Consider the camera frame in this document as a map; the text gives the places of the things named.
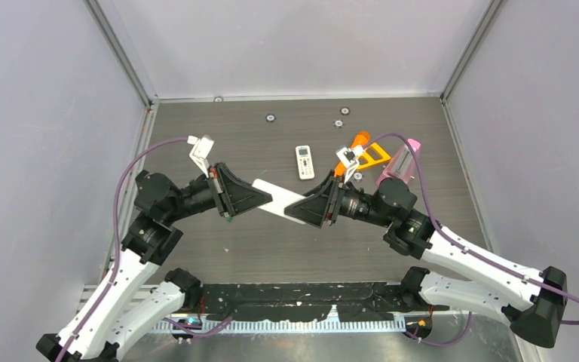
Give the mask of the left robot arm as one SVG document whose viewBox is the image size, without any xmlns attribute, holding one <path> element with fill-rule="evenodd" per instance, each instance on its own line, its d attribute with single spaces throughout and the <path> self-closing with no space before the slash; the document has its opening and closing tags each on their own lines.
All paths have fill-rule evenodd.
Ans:
<svg viewBox="0 0 579 362">
<path fill-rule="evenodd" d="M 139 214 L 115 241 L 112 269 L 67 326 L 44 334 L 36 344 L 49 361 L 120 361 L 159 321 L 178 309 L 194 311 L 201 302 L 201 282 L 181 268 L 169 271 L 149 298 L 127 309 L 182 238 L 173 224 L 213 208 L 237 216 L 274 200 L 258 183 L 237 178 L 223 163 L 209 167 L 185 188 L 147 170 L 136 176 L 136 184 Z"/>
</svg>

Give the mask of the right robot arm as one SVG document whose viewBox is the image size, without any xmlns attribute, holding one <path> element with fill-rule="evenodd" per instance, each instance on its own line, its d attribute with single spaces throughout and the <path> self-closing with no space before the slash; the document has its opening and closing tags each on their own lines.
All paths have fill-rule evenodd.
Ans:
<svg viewBox="0 0 579 362">
<path fill-rule="evenodd" d="M 416 210 L 416 201 L 401 179 L 384 179 L 369 195 L 330 176 L 310 193 L 293 195 L 283 214 L 315 227 L 339 216 L 385 227 L 383 239 L 392 250 L 468 279 L 454 287 L 427 269 L 412 268 L 400 289 L 407 308 L 463 305 L 506 324 L 527 342 L 552 348 L 567 304 L 560 295 L 567 286 L 565 272 L 553 266 L 540 271 L 496 256 Z"/>
</svg>

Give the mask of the white beige remote control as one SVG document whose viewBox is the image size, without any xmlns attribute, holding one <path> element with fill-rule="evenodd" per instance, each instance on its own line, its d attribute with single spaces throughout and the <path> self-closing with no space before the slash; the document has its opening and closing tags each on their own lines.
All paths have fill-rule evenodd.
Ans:
<svg viewBox="0 0 579 362">
<path fill-rule="evenodd" d="M 295 147 L 295 154 L 299 179 L 310 180 L 315 178 L 310 146 L 304 145 Z"/>
</svg>

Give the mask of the white grey remote control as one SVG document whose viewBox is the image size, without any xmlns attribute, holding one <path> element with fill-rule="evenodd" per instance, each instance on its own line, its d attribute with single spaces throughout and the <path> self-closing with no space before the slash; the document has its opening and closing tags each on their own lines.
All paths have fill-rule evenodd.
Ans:
<svg viewBox="0 0 579 362">
<path fill-rule="evenodd" d="M 273 183 L 264 181 L 263 179 L 255 179 L 252 183 L 252 187 L 268 193 L 272 197 L 272 201 L 258 206 L 258 209 L 263 210 L 267 213 L 273 214 L 275 216 L 282 217 L 289 221 L 298 223 L 300 225 L 305 225 L 306 222 L 296 219 L 295 217 L 288 216 L 285 214 L 285 208 L 305 199 L 304 195 L 300 195 L 289 189 L 282 188 Z"/>
</svg>

